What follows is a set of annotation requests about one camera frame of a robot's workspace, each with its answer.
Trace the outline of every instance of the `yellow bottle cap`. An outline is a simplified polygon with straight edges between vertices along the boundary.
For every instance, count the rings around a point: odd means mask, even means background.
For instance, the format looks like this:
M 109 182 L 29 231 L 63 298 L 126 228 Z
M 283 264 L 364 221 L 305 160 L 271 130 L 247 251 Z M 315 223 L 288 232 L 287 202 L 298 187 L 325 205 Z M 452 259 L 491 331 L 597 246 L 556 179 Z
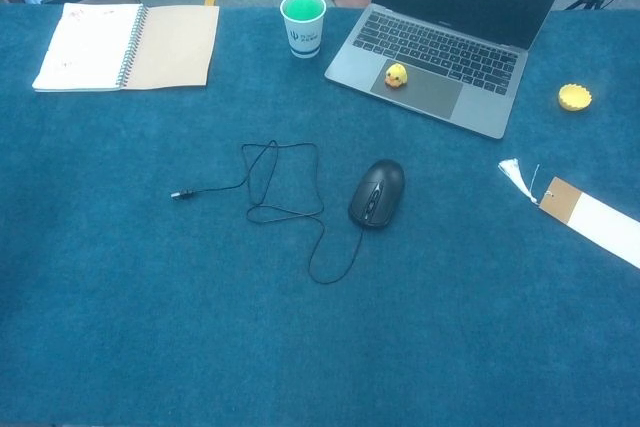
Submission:
M 591 94 L 581 85 L 567 84 L 558 92 L 558 102 L 564 109 L 582 110 L 591 103 Z

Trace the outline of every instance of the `cable plug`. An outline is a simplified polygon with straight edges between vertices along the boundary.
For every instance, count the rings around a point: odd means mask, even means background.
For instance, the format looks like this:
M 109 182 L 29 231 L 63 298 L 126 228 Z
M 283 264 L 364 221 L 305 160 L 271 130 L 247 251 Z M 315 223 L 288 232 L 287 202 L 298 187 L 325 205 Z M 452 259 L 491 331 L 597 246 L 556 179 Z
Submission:
M 180 192 L 174 192 L 171 194 L 171 198 L 174 200 L 188 199 L 194 195 L 196 195 L 196 193 L 193 190 L 181 190 Z

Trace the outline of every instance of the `paper cup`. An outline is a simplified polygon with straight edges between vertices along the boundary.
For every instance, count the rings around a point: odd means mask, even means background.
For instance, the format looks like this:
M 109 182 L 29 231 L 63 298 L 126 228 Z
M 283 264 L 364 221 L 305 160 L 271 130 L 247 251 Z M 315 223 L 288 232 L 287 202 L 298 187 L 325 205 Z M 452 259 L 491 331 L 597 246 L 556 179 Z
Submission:
M 283 0 L 280 3 L 280 13 L 293 55 L 308 59 L 320 51 L 326 11 L 324 0 Z

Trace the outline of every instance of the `laptop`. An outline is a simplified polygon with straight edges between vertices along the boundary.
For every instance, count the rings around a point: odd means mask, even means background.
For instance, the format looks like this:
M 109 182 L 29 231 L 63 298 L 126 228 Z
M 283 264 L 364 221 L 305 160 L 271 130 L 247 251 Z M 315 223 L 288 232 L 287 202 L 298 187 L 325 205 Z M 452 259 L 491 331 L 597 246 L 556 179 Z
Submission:
M 500 139 L 555 0 L 372 0 L 325 77 Z M 387 69 L 408 74 L 398 88 Z

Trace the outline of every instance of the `paper tag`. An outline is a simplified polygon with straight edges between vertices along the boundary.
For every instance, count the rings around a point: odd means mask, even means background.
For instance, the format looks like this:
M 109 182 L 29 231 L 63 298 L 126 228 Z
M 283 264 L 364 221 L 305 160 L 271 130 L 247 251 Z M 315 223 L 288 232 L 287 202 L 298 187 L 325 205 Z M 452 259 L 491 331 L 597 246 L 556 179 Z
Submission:
M 640 268 L 640 222 L 554 177 L 540 208 L 598 244 Z

